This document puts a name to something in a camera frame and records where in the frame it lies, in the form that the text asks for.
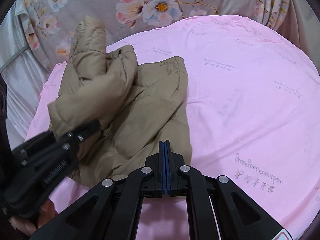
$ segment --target jacket sleeve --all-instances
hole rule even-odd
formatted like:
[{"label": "jacket sleeve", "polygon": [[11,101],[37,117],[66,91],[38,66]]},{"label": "jacket sleeve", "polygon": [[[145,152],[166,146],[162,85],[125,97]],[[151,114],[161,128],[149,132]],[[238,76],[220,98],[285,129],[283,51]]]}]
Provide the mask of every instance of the jacket sleeve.
[{"label": "jacket sleeve", "polygon": [[[105,32],[99,22],[85,17],[75,36],[59,97],[48,106],[51,129],[58,138],[94,119],[99,119],[101,131],[105,130],[127,97],[137,72],[131,45],[106,55]],[[100,134],[82,144],[80,160]]]}]

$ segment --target floral fabric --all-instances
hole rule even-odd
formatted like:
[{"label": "floral fabric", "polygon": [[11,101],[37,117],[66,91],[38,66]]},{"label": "floral fabric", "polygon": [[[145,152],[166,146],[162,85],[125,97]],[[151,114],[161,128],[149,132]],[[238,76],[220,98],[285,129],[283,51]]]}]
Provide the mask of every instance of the floral fabric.
[{"label": "floral fabric", "polygon": [[247,16],[273,30],[284,21],[290,0],[17,0],[27,41],[50,71],[68,59],[74,30],[85,16],[103,21],[107,44],[134,33],[199,15]]}]

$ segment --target pink fabric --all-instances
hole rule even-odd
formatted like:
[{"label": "pink fabric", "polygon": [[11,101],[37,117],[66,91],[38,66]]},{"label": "pink fabric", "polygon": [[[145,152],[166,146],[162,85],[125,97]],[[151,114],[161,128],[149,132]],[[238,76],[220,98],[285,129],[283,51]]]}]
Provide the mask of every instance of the pink fabric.
[{"label": "pink fabric", "polygon": [[[107,51],[125,44],[139,64],[184,58],[191,165],[207,176],[227,175],[299,237],[320,208],[320,77],[308,57],[240,16],[188,18]],[[64,66],[50,76],[55,85],[44,87],[30,136],[48,128],[45,106],[57,96]],[[62,182],[52,194],[58,211],[83,194],[80,188]],[[146,199],[136,239],[188,239],[185,202]]]}]

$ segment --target white satin curtain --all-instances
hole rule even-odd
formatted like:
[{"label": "white satin curtain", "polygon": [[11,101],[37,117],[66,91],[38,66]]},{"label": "white satin curtain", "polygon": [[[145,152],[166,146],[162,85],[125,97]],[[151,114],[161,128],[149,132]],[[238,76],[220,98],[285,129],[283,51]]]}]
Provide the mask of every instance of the white satin curtain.
[{"label": "white satin curtain", "polygon": [[50,73],[28,47],[15,4],[0,25],[0,73],[7,84],[7,132],[11,148],[24,142]]}]

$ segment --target brown puffer jacket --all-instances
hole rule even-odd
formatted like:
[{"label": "brown puffer jacket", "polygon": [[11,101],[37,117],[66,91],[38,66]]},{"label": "brown puffer jacket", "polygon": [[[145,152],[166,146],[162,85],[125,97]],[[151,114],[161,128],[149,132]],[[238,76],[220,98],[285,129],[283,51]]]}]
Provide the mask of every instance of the brown puffer jacket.
[{"label": "brown puffer jacket", "polygon": [[127,177],[170,140],[191,161],[185,96],[188,75],[180,57],[138,66],[131,45],[106,54],[104,25],[90,17],[75,32],[59,97],[51,103],[50,129],[59,138],[93,119],[101,131],[82,143],[70,177],[92,187]]}]

